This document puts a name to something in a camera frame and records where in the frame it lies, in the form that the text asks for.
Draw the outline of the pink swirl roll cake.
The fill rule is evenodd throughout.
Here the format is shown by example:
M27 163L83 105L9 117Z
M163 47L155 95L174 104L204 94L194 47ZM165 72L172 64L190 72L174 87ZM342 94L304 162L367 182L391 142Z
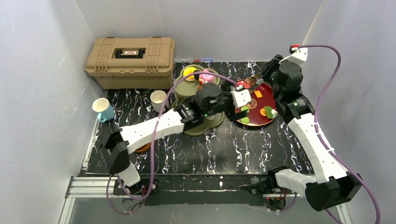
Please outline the pink swirl roll cake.
M207 84L207 83L214 83L215 82L215 76L210 75L210 74L200 74L199 75L199 82L201 85Z

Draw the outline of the green three-tier dessert stand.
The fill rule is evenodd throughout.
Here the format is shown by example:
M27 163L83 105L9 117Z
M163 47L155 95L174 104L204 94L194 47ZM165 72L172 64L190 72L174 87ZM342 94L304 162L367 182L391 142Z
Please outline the green three-tier dessert stand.
M217 72L213 69L209 68L204 68L200 65L192 64L185 66L186 67L195 67L199 71L208 71L211 73L217 74ZM176 84L181 78L183 78L183 70L180 71L179 76L175 79L174 84ZM175 96L175 102L172 104L172 107L176 107L180 104L183 103L184 100L186 100L189 96L195 95L196 92L201 89L201 84L198 80L195 80L194 82L188 82L188 81L183 81L180 83L174 90L174 96ZM224 121L225 114L224 112L222 113L217 113L216 115L213 115L211 117L205 118L203 123L193 129L184 131L184 134L189 135L189 136L200 136L206 133L209 129L216 128L222 124Z

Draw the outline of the red layered cake slice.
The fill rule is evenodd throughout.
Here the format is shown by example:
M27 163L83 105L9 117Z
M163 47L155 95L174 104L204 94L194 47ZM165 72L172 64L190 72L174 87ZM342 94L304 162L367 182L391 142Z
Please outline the red layered cake slice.
M245 89L250 89L252 86L248 80L239 80L237 84L243 86Z

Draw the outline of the white handled metal tongs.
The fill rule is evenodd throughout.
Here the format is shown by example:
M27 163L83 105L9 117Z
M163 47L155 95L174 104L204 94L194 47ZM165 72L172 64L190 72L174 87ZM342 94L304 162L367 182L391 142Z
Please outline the white handled metal tongs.
M262 83L264 82L264 80L262 78L259 79L253 79L253 78L247 78L245 79L245 83L248 84L248 90L249 93L253 93L255 91L255 89L260 86Z

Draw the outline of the green layered cake slice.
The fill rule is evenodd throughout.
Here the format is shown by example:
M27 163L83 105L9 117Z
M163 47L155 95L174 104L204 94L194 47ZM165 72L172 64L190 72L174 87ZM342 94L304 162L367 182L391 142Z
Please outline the green layered cake slice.
M274 119L278 115L278 112L270 106L265 106L264 111L268 119Z

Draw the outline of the yellow frosted donut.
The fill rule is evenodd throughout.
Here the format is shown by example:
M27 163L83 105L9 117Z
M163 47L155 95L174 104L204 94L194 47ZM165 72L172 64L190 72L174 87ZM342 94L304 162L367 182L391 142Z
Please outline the yellow frosted donut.
M194 72L199 72L198 69L196 69L195 67L186 67L183 70L183 77L187 77L185 79L185 81L188 82L194 82L195 81L195 77L193 76L189 76L190 74L194 73Z

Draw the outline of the brown wooden coaster stack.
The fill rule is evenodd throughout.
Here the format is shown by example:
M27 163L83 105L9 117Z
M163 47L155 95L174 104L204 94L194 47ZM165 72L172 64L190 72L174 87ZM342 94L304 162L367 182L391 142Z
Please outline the brown wooden coaster stack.
M136 154L143 154L143 153L149 151L150 148L151 148L151 143L147 143L147 144L143 145L142 147L136 149L135 153Z

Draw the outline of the blue mug cream interior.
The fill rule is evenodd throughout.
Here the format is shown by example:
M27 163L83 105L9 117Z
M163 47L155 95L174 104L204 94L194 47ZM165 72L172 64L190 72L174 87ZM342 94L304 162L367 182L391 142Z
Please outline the blue mug cream interior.
M100 123L114 118L114 109L107 98L96 99L92 104L92 109L97 113L97 120Z

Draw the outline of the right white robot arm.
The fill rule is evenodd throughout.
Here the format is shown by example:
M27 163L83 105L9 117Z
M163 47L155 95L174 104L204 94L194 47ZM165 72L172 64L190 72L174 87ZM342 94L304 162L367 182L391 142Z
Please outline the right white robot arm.
M321 132L315 109L301 92L304 58L276 55L262 69L253 89L262 83L271 86L274 106L264 106L256 114L267 119L281 116L301 143L313 168L303 175L287 167L269 170L265 179L247 185L256 194L273 189L289 189L305 197L317 211L347 203L361 187L359 177L334 158L334 150Z

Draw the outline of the green macaron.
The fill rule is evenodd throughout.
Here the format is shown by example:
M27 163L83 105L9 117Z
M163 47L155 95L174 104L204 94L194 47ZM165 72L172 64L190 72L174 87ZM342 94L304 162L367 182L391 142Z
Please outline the green macaron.
M241 118L240 122L243 123L243 124L249 124L250 123L249 117Z
M249 108L247 106L243 106L240 108L241 111L246 111L247 113L249 113Z

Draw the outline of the round orange flat cookie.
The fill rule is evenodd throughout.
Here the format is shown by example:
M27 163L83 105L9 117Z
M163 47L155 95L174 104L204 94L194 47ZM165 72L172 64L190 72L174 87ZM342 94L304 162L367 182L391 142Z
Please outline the round orange flat cookie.
M262 108L262 109L260 110L260 115L263 116L263 117L266 117L266 116L267 116L266 111L265 111L264 108Z

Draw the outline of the dark red round tray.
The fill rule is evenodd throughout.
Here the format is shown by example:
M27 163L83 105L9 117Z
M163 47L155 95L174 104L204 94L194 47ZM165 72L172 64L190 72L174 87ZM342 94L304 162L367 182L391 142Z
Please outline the dark red round tray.
M270 85L268 85L267 83L262 83L255 89L255 91L257 90L261 91L263 97L257 99L253 92L251 93L252 100L245 105L249 108L249 113L247 117L249 117L250 123L243 124L240 122L240 120L237 121L238 123L250 127L259 127L269 124L270 122L275 120L276 117L274 119L268 119L267 117L263 117L260 115L260 110L265 106L270 106L276 110L276 103Z

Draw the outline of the red blue pen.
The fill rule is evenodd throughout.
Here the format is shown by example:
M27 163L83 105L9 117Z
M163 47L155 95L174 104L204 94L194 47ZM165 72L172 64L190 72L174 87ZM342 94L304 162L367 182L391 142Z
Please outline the red blue pen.
M194 59L195 63L212 63L213 59L211 58L201 58L201 59Z

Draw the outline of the tan plastic toolbox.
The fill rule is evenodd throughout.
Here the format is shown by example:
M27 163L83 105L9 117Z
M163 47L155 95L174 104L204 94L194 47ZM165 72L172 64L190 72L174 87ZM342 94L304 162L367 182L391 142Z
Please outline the tan plastic toolbox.
M175 41L169 37L99 38L85 71L103 89L170 89Z

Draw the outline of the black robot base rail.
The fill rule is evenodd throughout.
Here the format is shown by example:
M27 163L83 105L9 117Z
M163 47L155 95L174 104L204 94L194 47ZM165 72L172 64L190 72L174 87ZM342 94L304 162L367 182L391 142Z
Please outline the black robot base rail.
M284 209L288 190L267 189L266 175L156 175L146 206L247 204Z

